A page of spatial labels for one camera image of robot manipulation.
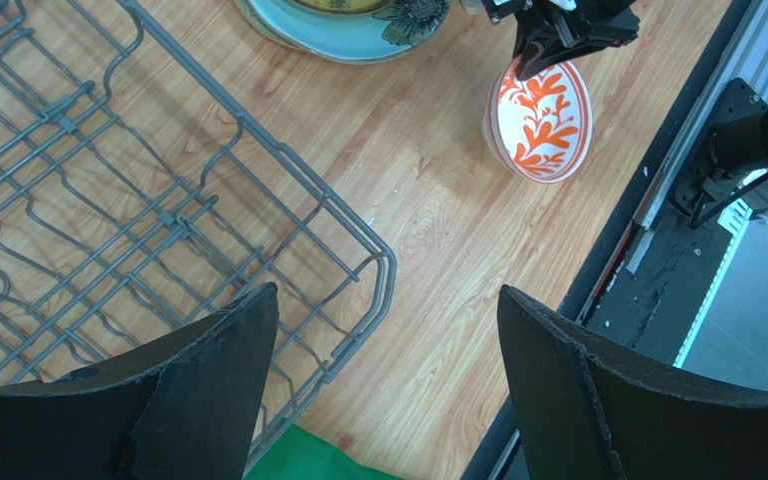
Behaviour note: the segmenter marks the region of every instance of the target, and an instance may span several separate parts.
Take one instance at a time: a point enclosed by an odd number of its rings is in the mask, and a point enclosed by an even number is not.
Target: green cloth
[[[338,448],[291,426],[251,469],[245,480],[395,480],[355,463]]]

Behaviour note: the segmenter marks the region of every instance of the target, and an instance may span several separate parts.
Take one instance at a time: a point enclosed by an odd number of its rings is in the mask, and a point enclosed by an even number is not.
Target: floor
[[[683,368],[768,390],[768,225],[748,227]]]

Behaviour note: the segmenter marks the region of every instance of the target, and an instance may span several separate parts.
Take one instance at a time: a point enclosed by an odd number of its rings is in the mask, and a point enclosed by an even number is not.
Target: dish rack
[[[137,2],[0,0],[0,385],[53,381],[273,281],[253,465],[384,318],[395,265]]]

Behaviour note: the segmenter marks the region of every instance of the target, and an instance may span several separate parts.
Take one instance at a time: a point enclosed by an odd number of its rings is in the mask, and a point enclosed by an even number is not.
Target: orange leaf pattern
[[[523,132],[528,144],[517,143],[514,163],[537,176],[548,176],[559,171],[565,162],[566,149],[571,147],[569,137],[579,133],[574,116],[565,115],[571,102],[565,98],[567,86],[560,84],[562,74],[551,66],[526,82],[516,80],[514,70],[502,79],[499,102],[513,101],[524,107]],[[540,147],[555,147],[554,153],[537,153]]]

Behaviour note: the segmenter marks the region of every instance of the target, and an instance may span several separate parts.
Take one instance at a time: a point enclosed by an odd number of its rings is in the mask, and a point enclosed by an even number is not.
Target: wooden table
[[[428,44],[360,67],[263,39],[231,0],[142,3],[397,255],[389,316],[301,426],[366,465],[449,479],[464,470],[508,393],[496,338],[500,286],[559,304],[627,182],[644,174],[638,162],[729,1],[642,0],[636,42],[576,62],[593,102],[594,137],[579,172],[550,186],[508,173],[479,128],[485,95],[509,61],[512,19],[494,27],[455,2]],[[48,34],[62,41],[83,32]],[[155,78],[190,111],[191,125],[174,133],[156,120],[168,112],[140,113],[167,140],[162,154],[179,165],[203,161],[202,132],[192,127],[199,122],[218,119],[207,133],[226,140],[220,114],[177,85],[182,73],[151,56],[131,61],[140,63],[126,78]],[[138,98],[128,81],[115,101],[132,110]]]

